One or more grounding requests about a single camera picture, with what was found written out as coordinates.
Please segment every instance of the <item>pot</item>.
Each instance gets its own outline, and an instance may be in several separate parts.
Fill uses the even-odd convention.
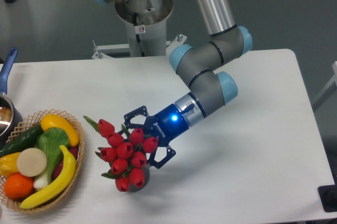
[[[17,53],[17,48],[10,49],[0,71],[0,148],[6,144],[11,132],[22,121],[21,115],[7,97],[7,80]]]

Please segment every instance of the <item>woven basket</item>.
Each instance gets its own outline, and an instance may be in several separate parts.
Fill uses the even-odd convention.
[[[76,171],[75,171],[75,176],[72,180],[72,182],[69,184],[69,186],[52,202],[48,202],[44,205],[38,206],[33,209],[21,209],[20,208],[20,201],[15,201],[10,198],[8,198],[5,193],[4,193],[4,183],[6,181],[6,178],[4,176],[0,176],[0,200],[1,203],[7,206],[7,208],[13,209],[14,211],[17,212],[22,212],[22,213],[38,213],[42,212],[45,210],[50,209],[51,207],[55,206],[58,204],[61,200],[65,198],[65,196],[69,193],[71,190],[74,182],[76,181],[76,178],[78,176],[78,173],[81,168],[81,164],[83,161],[83,155],[84,155],[84,148],[85,148],[85,142],[84,142],[84,132],[81,126],[81,123],[78,122],[78,120],[72,116],[71,114],[67,113],[66,111],[60,111],[60,110],[46,110],[46,111],[39,111],[37,113],[34,113],[33,115],[28,116],[27,119],[24,119],[23,122],[20,122],[19,125],[14,129],[14,132],[11,133],[11,136],[8,137],[8,141],[12,140],[14,137],[17,135],[20,135],[23,131],[27,130],[28,128],[33,127],[36,124],[39,124],[41,121],[41,118],[49,113],[57,114],[62,117],[64,117],[76,130],[78,133],[78,136],[80,138],[80,145],[78,149],[78,158],[77,158],[77,166],[76,166]]]

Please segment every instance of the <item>blue pot handle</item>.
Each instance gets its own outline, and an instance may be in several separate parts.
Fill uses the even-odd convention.
[[[12,47],[8,53],[4,65],[2,66],[0,71],[0,93],[7,94],[7,80],[17,53],[17,48]]]

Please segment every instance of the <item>yellow pepper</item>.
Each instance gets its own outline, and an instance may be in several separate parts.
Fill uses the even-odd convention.
[[[75,147],[80,142],[78,134],[73,126],[63,117],[56,114],[47,114],[41,119],[41,127],[43,131],[46,131],[48,128],[61,128],[63,129],[68,137],[69,144],[71,147]]]
[[[22,201],[20,208],[31,209],[37,207],[60,194],[71,183],[76,171],[76,160],[66,146],[61,145],[60,149],[63,152],[63,168],[61,173],[47,187]]]
[[[0,158],[0,175],[9,177],[15,173],[18,173],[16,166],[16,160],[21,152],[8,154]]]

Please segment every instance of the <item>robotiq logo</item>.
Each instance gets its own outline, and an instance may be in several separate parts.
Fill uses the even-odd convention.
[[[165,133],[163,132],[163,130],[160,128],[160,126],[158,125],[158,122],[153,123],[153,125],[155,125],[159,131],[159,133],[162,135],[162,137],[165,137]]]

